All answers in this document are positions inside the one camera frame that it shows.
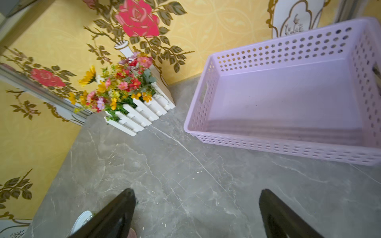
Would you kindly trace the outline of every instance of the pink flower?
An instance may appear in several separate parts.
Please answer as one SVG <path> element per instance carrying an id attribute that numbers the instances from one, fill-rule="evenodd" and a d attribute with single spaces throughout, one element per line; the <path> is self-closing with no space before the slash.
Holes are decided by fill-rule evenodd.
<path id="1" fill-rule="evenodd" d="M 49 72 L 45 69 L 36 69 L 33 68 L 30 72 L 30 77 L 46 87 L 65 87 L 66 84 L 62 80 L 53 75 L 52 72 Z"/>
<path id="2" fill-rule="evenodd" d="M 159 35 L 159 18 L 145 1 L 125 0 L 115 17 L 129 37 Z"/>
<path id="3" fill-rule="evenodd" d="M 110 79 L 106 80 L 104 85 L 106 86 L 106 89 L 107 89 L 111 85 L 111 80 Z"/>
<path id="4" fill-rule="evenodd" d="M 104 98 L 103 97 L 100 97 L 97 101 L 97 106 L 98 106 L 98 109 L 99 110 L 103 110 L 105 108 L 104 106 Z"/>
<path id="5" fill-rule="evenodd" d="M 91 100 L 93 99 L 94 96 L 95 96 L 95 91 L 90 92 L 90 93 L 87 95 L 86 101 L 87 101 L 88 103 L 91 103 Z"/>
<path id="6" fill-rule="evenodd" d="M 152 65 L 153 59 L 152 57 L 142 56 L 142 57 L 138 57 L 138 62 L 144 68 L 149 68 Z"/>
<path id="7" fill-rule="evenodd" d="M 120 90 L 126 90 L 128 91 L 128 83 L 127 82 L 121 82 L 119 85 L 118 85 L 118 88 Z"/>
<path id="8" fill-rule="evenodd" d="M 95 0 L 82 0 L 91 9 L 95 9 Z"/>

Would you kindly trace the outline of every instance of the basket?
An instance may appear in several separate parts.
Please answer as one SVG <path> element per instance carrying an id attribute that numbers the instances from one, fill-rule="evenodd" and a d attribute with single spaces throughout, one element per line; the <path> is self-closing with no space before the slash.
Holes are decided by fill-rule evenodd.
<path id="1" fill-rule="evenodd" d="M 377 20 L 360 18 L 212 54 L 184 129 L 208 144 L 374 165 L 380 39 Z"/>

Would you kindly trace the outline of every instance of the marble tile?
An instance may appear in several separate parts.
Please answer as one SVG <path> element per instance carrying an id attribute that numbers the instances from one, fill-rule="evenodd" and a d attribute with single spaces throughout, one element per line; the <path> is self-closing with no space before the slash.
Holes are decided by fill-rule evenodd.
<path id="1" fill-rule="evenodd" d="M 265 188 L 324 237 L 380 236 L 379 166 L 203 144 L 183 130 L 197 80 L 172 86 L 176 108 L 135 137 L 90 116 L 25 237 L 67 237 L 83 211 L 129 187 L 138 237 L 265 237 Z"/>

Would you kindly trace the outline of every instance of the wall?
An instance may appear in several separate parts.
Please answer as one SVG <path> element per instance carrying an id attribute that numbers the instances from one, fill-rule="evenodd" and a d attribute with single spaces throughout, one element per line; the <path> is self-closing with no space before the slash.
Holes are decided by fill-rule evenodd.
<path id="1" fill-rule="evenodd" d="M 25 230 L 27 220 L 36 213 L 81 127 L 62 121 L 40 99 L 20 93 L 1 81 L 0 101 L 3 114 L 0 118 L 0 231 L 6 224 L 14 223 L 12 218 L 25 223 L 24 227 L 14 224 L 20 225 L 16 229 Z M 28 183 L 18 186 L 25 175 Z M 17 184 L 6 183 L 18 177 Z M 6 185 L 15 189 L 6 189 Z M 7 190 L 10 196 L 4 202 Z M 0 233 L 0 237 L 8 237 L 9 231 Z"/>
<path id="2" fill-rule="evenodd" d="M 101 67 L 109 65 L 108 61 L 117 63 L 120 59 L 118 55 L 123 56 L 120 51 L 114 49 L 115 42 L 112 39 L 115 35 L 119 35 L 121 39 L 120 34 L 123 34 L 124 40 L 130 41 L 131 50 L 133 47 L 140 50 L 141 42 L 153 39 L 130 38 L 124 34 L 122 25 L 115 18 L 116 9 L 123 6 L 123 1 L 113 0 L 113 2 L 115 5 L 111 11 L 108 9 L 105 11 L 104 8 L 109 1 L 104 1 L 103 7 L 100 7 L 95 0 L 56 0 L 11 47 L 38 59 L 39 64 L 59 65 L 76 74 L 70 83 L 72 87 L 80 90 L 77 81 L 92 64 L 96 66 L 97 71 L 100 71 Z M 270 14 L 267 10 L 271 3 L 278 1 L 182 0 L 179 3 L 175 2 L 178 3 L 176 5 L 166 0 L 146 0 L 146 2 L 156 8 L 152 10 L 153 20 L 145 24 L 152 26 L 153 21 L 158 21 L 160 29 L 165 27 L 169 30 L 164 29 L 167 32 L 158 36 L 162 41 L 159 40 L 160 47 L 176 46 L 175 51 L 167 50 L 172 57 L 161 60 L 162 64 L 157 57 L 155 61 L 165 81 L 171 84 L 201 73 L 207 56 L 214 52 L 270 39 L 271 29 L 266 23 Z M 329 4 L 323 9 L 319 26 L 333 22 L 339 0 L 327 3 Z M 115 12 L 106 16 L 109 17 L 106 24 L 105 12 L 106 14 Z M 160 50 L 161 53 L 165 53 L 164 48 Z M 85 89 L 89 91 L 94 87 L 89 85 Z"/>

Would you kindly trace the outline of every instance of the white picket fence planter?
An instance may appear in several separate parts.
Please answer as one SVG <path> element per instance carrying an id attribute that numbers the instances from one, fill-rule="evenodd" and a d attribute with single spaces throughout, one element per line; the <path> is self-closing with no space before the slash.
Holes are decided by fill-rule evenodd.
<path id="1" fill-rule="evenodd" d="M 137 105 L 136 108 L 124 104 L 123 108 L 128 111 L 128 114 L 125 115 L 121 112 L 115 112 L 120 120 L 107 121 L 105 117 L 104 119 L 106 122 L 131 136 L 135 136 L 139 131 L 144 130 L 146 126 L 151 125 L 152 121 L 159 119 L 159 117 L 166 114 L 167 111 L 175 108 L 171 93 L 165 87 L 164 83 L 161 80 L 158 80 L 152 85 L 157 93 L 152 96 L 151 101 L 142 102 L 133 99 L 133 102 Z"/>

